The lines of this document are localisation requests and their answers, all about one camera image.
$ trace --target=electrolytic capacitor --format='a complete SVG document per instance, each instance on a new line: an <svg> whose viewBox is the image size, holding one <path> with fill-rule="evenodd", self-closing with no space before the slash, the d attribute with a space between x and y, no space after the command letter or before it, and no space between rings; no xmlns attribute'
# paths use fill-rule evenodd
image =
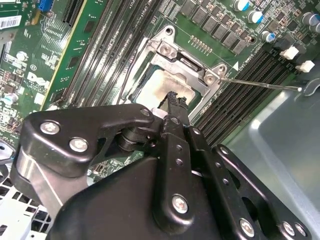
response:
<svg viewBox="0 0 320 240"><path fill-rule="evenodd" d="M5 105L9 105L9 106L16 103L18 100L19 100L18 95L14 93L9 93L1 99L1 101L4 102Z"/></svg>
<svg viewBox="0 0 320 240"><path fill-rule="evenodd" d="M249 8L248 0L235 0L233 3L233 9L237 12L245 11Z"/></svg>
<svg viewBox="0 0 320 240"><path fill-rule="evenodd" d="M312 12L307 12L302 17L302 23L308 26L315 26L320 22L320 15Z"/></svg>
<svg viewBox="0 0 320 240"><path fill-rule="evenodd" d="M251 11L248 14L248 21L252 24L259 24L264 19L264 15L261 11Z"/></svg>
<svg viewBox="0 0 320 240"><path fill-rule="evenodd" d="M272 32L263 31L261 34L261 38L267 43L272 43L274 40L276 40L276 35Z"/></svg>
<svg viewBox="0 0 320 240"><path fill-rule="evenodd" d="M320 34L320 22L317 25L310 26L309 30L314 33Z"/></svg>

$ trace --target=capacitor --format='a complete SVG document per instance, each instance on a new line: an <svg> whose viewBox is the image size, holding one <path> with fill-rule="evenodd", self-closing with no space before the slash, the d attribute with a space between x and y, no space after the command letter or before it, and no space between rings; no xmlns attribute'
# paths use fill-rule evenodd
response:
<svg viewBox="0 0 320 240"><path fill-rule="evenodd" d="M272 32L263 31L261 34L261 38L267 43L272 43L274 40L276 40L276 35Z"/></svg>
<svg viewBox="0 0 320 240"><path fill-rule="evenodd" d="M18 53L16 54L16 58L19 61L24 62L28 60L28 55L24 51L18 51Z"/></svg>
<svg viewBox="0 0 320 240"><path fill-rule="evenodd" d="M320 15L312 12L307 12L302 17L302 23L308 26L315 26L320 22Z"/></svg>
<svg viewBox="0 0 320 240"><path fill-rule="evenodd" d="M317 25L309 26L309 30L314 33L320 34L320 22Z"/></svg>
<svg viewBox="0 0 320 240"><path fill-rule="evenodd" d="M1 101L4 102L5 105L9 105L9 106L16 103L18 100L19 100L18 95L14 93L9 93L1 99Z"/></svg>
<svg viewBox="0 0 320 240"><path fill-rule="evenodd" d="M251 11L248 13L248 21L252 24L259 24L264 19L262 11Z"/></svg>
<svg viewBox="0 0 320 240"><path fill-rule="evenodd" d="M245 11L249 8L248 0L235 0L233 3L233 9L237 12Z"/></svg>

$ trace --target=motherboard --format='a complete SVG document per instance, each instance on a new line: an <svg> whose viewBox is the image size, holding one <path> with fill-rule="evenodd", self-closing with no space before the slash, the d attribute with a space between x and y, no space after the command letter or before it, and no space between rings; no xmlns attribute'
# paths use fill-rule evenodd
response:
<svg viewBox="0 0 320 240"><path fill-rule="evenodd" d="M0 136L17 146L30 113L186 97L214 146L309 72L320 49L317 0L0 0ZM112 159L103 178L142 157Z"/></svg>

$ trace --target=surface-mount chip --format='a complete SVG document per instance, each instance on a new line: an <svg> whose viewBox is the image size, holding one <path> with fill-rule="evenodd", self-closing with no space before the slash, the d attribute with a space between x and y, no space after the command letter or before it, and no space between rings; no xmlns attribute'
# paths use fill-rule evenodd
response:
<svg viewBox="0 0 320 240"><path fill-rule="evenodd" d="M246 31L246 30L244 30L243 33L240 35L240 38L241 38L242 40L245 40L248 35L249 35L249 32Z"/></svg>
<svg viewBox="0 0 320 240"><path fill-rule="evenodd" d="M203 0L202 3L201 3L201 6L206 8L209 3L210 3L210 0Z"/></svg>
<svg viewBox="0 0 320 240"><path fill-rule="evenodd" d="M309 44L311 40L312 40L312 38L310 35L305 35L305 37L302 39L302 42L304 44Z"/></svg>
<svg viewBox="0 0 320 240"><path fill-rule="evenodd" d="M231 27L231 31L236 32L236 30L240 27L240 24L235 22Z"/></svg>
<svg viewBox="0 0 320 240"><path fill-rule="evenodd" d="M223 24L225 25L225 24L227 24L227 22L228 22L230 19L231 19L231 17L230 17L228 14L226 14L226 15L224 15L224 17L222 18L221 23L223 23Z"/></svg>
<svg viewBox="0 0 320 240"><path fill-rule="evenodd" d="M203 25L203 30L211 33L215 26L217 25L217 21L214 19L213 16L209 17L209 19L206 21L206 23Z"/></svg>
<svg viewBox="0 0 320 240"><path fill-rule="evenodd" d="M234 44L236 40L237 40L237 36L233 32L230 32L230 34L223 41L223 44L230 48L231 45Z"/></svg>
<svg viewBox="0 0 320 240"><path fill-rule="evenodd" d="M213 11L212 11L211 14L212 14L214 17L216 17L220 11L221 11L221 8L218 7L218 6L216 6L216 7L213 9Z"/></svg>
<svg viewBox="0 0 320 240"><path fill-rule="evenodd" d="M183 4L180 12L183 15L186 15L187 17L190 16L190 14L192 13L193 9L195 8L196 3L191 1L191 0L186 0L185 3Z"/></svg>
<svg viewBox="0 0 320 240"><path fill-rule="evenodd" d="M216 38L216 39L222 39L222 37L226 34L227 32L227 28L223 25L220 25L217 30L214 32L213 36Z"/></svg>
<svg viewBox="0 0 320 240"><path fill-rule="evenodd" d="M284 18L284 16L285 16L285 14L281 11L281 12L279 13L279 15L276 17L276 19L280 21L281 19Z"/></svg>
<svg viewBox="0 0 320 240"><path fill-rule="evenodd" d="M206 11L200 7L192 17L192 21L195 22L196 24L200 24L204 20L206 15L207 15Z"/></svg>
<svg viewBox="0 0 320 240"><path fill-rule="evenodd" d="M298 23L296 21L291 21L288 26L286 26L287 29L290 31L294 31L298 27Z"/></svg>
<svg viewBox="0 0 320 240"><path fill-rule="evenodd" d="M244 41L239 41L235 47L232 49L232 51L235 53L235 54L240 54L246 47L246 43Z"/></svg>
<svg viewBox="0 0 320 240"><path fill-rule="evenodd" d="M275 30L278 29L278 27L279 27L279 23L277 23L276 20L272 20L268 25L267 29L271 32L274 32Z"/></svg>

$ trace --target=white triangle marking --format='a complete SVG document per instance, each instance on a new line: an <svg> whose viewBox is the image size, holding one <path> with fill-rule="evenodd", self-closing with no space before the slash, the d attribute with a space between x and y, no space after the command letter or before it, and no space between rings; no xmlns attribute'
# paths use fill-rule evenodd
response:
<svg viewBox="0 0 320 240"><path fill-rule="evenodd" d="M239 62L237 61L232 68L235 69L236 71L239 71Z"/></svg>

